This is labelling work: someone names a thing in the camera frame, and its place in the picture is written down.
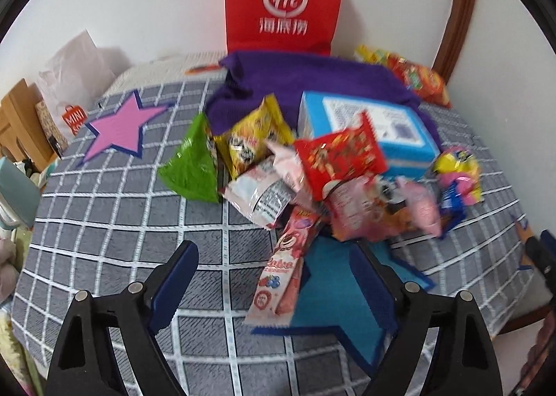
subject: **black cable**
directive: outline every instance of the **black cable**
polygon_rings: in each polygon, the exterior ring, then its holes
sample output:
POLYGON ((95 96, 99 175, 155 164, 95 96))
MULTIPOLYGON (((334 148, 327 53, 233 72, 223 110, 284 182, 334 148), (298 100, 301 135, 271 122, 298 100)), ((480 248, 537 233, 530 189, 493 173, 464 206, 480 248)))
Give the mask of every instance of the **black cable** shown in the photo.
POLYGON ((547 348, 552 345, 552 343, 554 342, 554 338, 556 338, 556 327, 554 328, 554 330, 552 331, 552 333, 550 334, 550 337, 548 338, 546 344, 544 344, 543 348, 540 350, 540 352, 537 354, 537 356, 535 357, 535 359, 531 362, 531 364, 527 367, 527 369, 525 370, 525 372, 523 373, 523 377, 521 377, 521 379, 519 379, 518 383, 515 384, 515 387, 513 387, 512 391, 510 391, 510 394, 508 396, 517 396, 518 395, 518 390, 520 390, 520 385, 523 382, 523 379, 529 374, 529 371, 533 369, 533 366, 535 366, 537 364, 537 361, 539 360, 539 358, 546 352, 547 348))

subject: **blue snack package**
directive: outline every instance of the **blue snack package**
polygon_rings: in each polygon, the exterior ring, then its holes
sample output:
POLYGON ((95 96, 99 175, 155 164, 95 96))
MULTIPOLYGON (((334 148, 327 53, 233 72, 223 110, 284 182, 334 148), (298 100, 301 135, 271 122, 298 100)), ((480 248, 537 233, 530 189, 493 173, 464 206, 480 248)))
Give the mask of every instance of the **blue snack package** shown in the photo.
POLYGON ((440 216, 444 220, 442 235, 439 239, 444 239, 448 232, 467 217, 465 203, 463 197, 457 190, 457 183, 454 181, 448 189, 442 192, 442 201, 440 202, 440 216))

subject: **metal screw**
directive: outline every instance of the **metal screw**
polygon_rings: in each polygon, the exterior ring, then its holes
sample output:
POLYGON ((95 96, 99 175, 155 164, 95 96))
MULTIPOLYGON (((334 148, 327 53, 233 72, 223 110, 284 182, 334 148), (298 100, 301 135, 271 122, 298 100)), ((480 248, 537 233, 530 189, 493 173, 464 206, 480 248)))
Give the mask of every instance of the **metal screw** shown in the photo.
POLYGON ((143 283, 140 281, 134 281, 131 285, 127 287, 127 290, 132 294, 137 294, 143 290, 143 283))
POLYGON ((473 300, 473 294, 469 291, 462 291, 459 293, 459 296, 466 302, 471 302, 473 300))
POLYGON ((77 300, 78 302, 82 302, 85 299, 87 299, 87 296, 88 296, 87 291, 81 290, 78 291, 77 294, 75 295, 75 300, 77 300))
POLYGON ((419 292, 420 289, 421 289, 421 287, 417 283, 415 283, 414 281, 408 281, 405 284, 405 290, 407 292, 412 292, 413 294, 415 294, 415 293, 419 292))

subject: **pink star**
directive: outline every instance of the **pink star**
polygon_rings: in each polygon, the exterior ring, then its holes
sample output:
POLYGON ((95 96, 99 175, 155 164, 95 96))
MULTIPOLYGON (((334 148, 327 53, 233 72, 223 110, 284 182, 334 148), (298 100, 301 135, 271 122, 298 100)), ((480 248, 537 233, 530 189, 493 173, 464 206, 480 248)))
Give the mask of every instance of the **pink star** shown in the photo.
POLYGON ((85 153, 81 164, 109 148, 141 158, 143 125, 170 107, 171 104, 143 107, 139 92, 134 90, 116 112, 85 124, 96 138, 85 153))

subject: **brown wooden trim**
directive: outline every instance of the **brown wooden trim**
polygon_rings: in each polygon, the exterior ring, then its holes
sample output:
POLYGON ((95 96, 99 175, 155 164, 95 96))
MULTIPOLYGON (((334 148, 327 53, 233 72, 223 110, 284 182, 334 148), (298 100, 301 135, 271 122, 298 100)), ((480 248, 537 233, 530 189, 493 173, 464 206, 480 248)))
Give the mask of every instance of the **brown wooden trim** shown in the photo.
POLYGON ((499 335, 503 335, 504 333, 508 333, 514 330, 522 329, 524 327, 527 327, 528 325, 543 320, 545 317, 547 317, 551 308, 552 307, 550 304, 544 305, 541 306, 540 308, 537 308, 536 310, 533 310, 530 313, 524 314, 523 316, 519 316, 516 317, 515 319, 512 319, 511 321, 508 321, 506 325, 502 327, 502 330, 500 331, 499 335))
POLYGON ((458 61, 474 7, 475 0, 453 0, 452 2, 450 17, 433 64, 433 69, 444 78, 446 83, 458 61))

